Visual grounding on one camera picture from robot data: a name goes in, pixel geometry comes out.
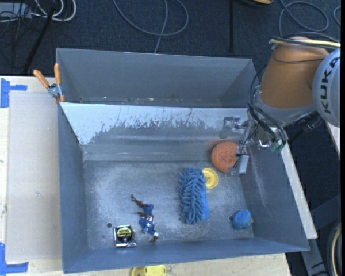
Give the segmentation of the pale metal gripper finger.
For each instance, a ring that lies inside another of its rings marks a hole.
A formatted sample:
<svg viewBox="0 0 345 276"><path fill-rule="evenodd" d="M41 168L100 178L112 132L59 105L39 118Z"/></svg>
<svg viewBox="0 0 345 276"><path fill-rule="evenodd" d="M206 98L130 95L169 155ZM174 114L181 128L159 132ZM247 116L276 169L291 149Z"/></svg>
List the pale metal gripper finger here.
<svg viewBox="0 0 345 276"><path fill-rule="evenodd" d="M223 127L220 130L219 137L226 139L233 135L241 135L248 127L248 121L242 120L239 116L225 117Z"/></svg>
<svg viewBox="0 0 345 276"><path fill-rule="evenodd" d="M244 175L247 173L247 167L250 161L250 153L246 146L239 147L235 154L235 164L229 168L231 175Z"/></svg>

